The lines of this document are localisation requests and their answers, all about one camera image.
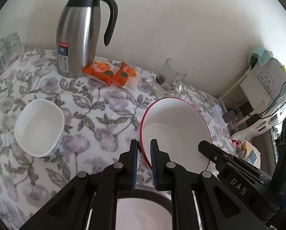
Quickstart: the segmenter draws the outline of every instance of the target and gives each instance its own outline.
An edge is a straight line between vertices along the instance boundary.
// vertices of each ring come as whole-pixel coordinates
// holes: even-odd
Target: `white wall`
[[[150,70],[166,58],[187,65],[186,81],[218,96],[247,69],[247,56],[265,46],[286,65],[286,12],[277,0],[115,0],[118,19],[103,42],[109,8],[101,3],[97,55]],[[27,47],[55,49],[67,0],[8,0],[0,38],[16,31]]]

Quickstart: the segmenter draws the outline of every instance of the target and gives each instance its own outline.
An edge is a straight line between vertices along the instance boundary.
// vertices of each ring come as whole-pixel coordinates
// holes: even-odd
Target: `screw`
[[[168,167],[168,168],[175,168],[176,167],[176,164],[174,163],[174,162],[168,162],[167,164],[166,164],[166,166]]]
[[[122,163],[115,163],[113,165],[116,169],[121,169],[123,167],[123,164]]]
[[[85,171],[79,171],[78,173],[77,173],[77,176],[80,178],[80,179],[82,179],[82,178],[85,178],[86,176],[87,176],[87,172],[85,172]]]
[[[202,172],[202,176],[205,178],[210,178],[211,177],[211,173],[209,171],[203,171]]]

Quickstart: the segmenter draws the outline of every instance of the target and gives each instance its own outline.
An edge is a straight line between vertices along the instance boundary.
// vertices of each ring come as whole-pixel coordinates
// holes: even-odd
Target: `glass mug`
[[[16,60],[23,53],[21,41],[17,33],[12,33],[6,38],[7,49],[9,50],[10,59]]]
[[[6,43],[6,40],[5,38],[2,38],[0,40],[0,49],[5,49],[7,51],[7,53],[9,54],[9,51],[7,49],[7,43]]]
[[[7,53],[7,50],[0,49],[0,70],[4,69],[9,65],[9,55]]]
[[[183,91],[182,80],[187,76],[188,70],[180,62],[168,58],[158,71],[156,78],[150,86],[157,96],[179,97]]]

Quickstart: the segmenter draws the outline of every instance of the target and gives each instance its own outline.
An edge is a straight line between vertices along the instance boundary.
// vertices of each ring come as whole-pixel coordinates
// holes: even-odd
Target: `table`
[[[104,59],[115,66],[121,62]],[[141,118],[157,97],[149,82],[155,73],[135,67],[141,79],[136,92],[110,88],[89,79],[62,77],[53,50],[26,49],[0,77],[0,217],[9,229],[19,229],[78,171],[102,171],[129,150]],[[64,137],[50,157],[36,158],[23,152],[13,128],[24,107],[36,98],[46,98],[64,112]],[[182,99],[205,119],[213,144],[233,153],[228,129],[213,120],[214,97],[185,85]],[[216,173],[214,164],[209,169]],[[139,162],[137,183],[152,186],[152,174]]]

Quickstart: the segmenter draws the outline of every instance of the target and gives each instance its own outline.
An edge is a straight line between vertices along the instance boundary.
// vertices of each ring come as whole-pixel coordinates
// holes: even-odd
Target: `small bag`
[[[135,91],[138,85],[136,70],[125,62],[122,62],[120,69],[110,80],[128,91]]]
[[[82,72],[90,78],[110,86],[110,78],[113,76],[116,70],[117,67],[101,60],[98,62],[94,61],[91,65],[84,67]]]

